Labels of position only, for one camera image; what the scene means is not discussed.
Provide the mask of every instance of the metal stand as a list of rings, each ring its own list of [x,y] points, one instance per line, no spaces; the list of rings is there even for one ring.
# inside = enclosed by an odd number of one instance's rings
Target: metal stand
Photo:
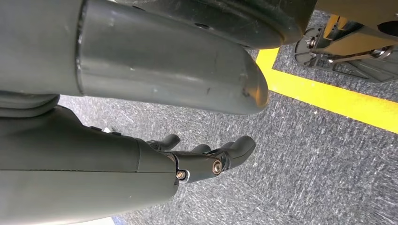
[[[398,46],[387,46],[358,54],[339,56],[320,51],[325,45],[323,28],[311,28],[297,42],[294,49],[296,62],[313,68],[349,75],[373,83],[398,79]]]

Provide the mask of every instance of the bolt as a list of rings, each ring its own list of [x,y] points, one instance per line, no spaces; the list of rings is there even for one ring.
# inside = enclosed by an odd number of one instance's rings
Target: bolt
[[[214,173],[215,175],[218,175],[218,174],[221,173],[221,169],[222,169],[222,163],[221,163],[221,161],[220,161],[220,160],[214,161],[214,163],[213,163],[213,173]]]
[[[316,43],[315,37],[311,37],[310,39],[306,40],[306,43],[307,43],[309,49],[313,48]]]
[[[186,176],[186,173],[185,173],[184,171],[177,171],[176,177],[177,177],[179,180],[184,180],[185,176]]]

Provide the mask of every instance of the robotic hand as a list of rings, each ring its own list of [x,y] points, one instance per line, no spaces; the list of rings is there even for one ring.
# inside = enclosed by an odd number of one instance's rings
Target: robotic hand
[[[0,118],[0,224],[68,224],[165,202],[180,183],[216,177],[255,147],[243,136],[215,150],[172,151],[179,142],[105,133],[62,106]]]

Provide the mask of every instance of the gray plastic casing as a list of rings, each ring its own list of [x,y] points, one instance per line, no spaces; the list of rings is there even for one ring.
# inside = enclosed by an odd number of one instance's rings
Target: gray plastic casing
[[[0,90],[261,111],[264,76],[239,45],[107,0],[0,1]]]

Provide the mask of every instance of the yellow tape line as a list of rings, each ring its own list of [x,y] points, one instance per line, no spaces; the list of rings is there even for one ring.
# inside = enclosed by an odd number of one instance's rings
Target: yellow tape line
[[[270,49],[257,56],[270,90],[398,134],[398,103],[274,70],[277,54]]]

